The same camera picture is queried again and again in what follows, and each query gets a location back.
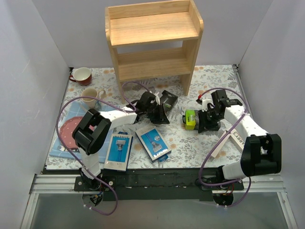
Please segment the green black Gillette razor box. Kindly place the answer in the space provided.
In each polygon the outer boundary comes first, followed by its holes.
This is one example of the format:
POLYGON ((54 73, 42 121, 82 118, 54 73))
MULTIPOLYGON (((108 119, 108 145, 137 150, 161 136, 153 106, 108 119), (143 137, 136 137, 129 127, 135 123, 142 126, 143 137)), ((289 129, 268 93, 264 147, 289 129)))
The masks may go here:
POLYGON ((198 130, 199 116, 197 110, 186 110, 183 115, 183 123, 186 130, 198 130))
POLYGON ((173 93, 164 90, 162 92, 162 96, 160 98, 160 102, 163 105, 164 112, 168 115, 174 106, 177 104, 178 96, 174 95, 173 93))

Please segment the white Harry's razor box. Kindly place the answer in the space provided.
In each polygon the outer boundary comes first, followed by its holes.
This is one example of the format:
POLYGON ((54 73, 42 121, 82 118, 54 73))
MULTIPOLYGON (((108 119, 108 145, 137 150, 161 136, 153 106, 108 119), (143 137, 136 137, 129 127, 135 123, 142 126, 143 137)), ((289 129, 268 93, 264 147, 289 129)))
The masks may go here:
POLYGON ((235 145, 235 147, 242 153, 244 149, 244 141, 239 135, 239 133, 233 129, 228 135, 231 142, 235 145))

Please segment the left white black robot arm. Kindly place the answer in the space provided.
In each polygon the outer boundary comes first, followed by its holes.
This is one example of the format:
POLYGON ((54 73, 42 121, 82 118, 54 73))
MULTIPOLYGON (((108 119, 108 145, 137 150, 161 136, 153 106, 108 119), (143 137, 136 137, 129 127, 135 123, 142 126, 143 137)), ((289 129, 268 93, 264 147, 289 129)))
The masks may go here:
POLYGON ((115 108, 107 112, 89 109, 72 133, 72 138, 81 153, 80 175, 86 187, 92 191, 101 187, 98 151, 104 145, 109 130, 135 124, 142 116, 149 118, 153 124, 169 124, 167 114, 176 100, 177 96, 167 90, 156 94, 146 91, 139 100, 124 108, 115 108))

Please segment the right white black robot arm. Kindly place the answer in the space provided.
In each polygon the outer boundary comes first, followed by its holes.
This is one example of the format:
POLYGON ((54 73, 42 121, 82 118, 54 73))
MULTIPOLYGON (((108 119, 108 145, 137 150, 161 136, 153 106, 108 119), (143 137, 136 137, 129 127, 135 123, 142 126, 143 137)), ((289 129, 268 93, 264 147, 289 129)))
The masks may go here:
POLYGON ((198 132, 218 131, 220 121, 225 119, 236 130, 244 142, 241 159, 238 162, 218 167, 215 183, 202 181, 203 169, 199 170, 198 179, 204 186, 228 189, 233 183, 245 177, 278 174, 282 169, 282 139, 278 134, 270 134, 261 128, 250 116, 249 107, 243 97, 229 99, 226 88, 210 89, 212 105, 199 96, 202 109, 198 112, 198 132))

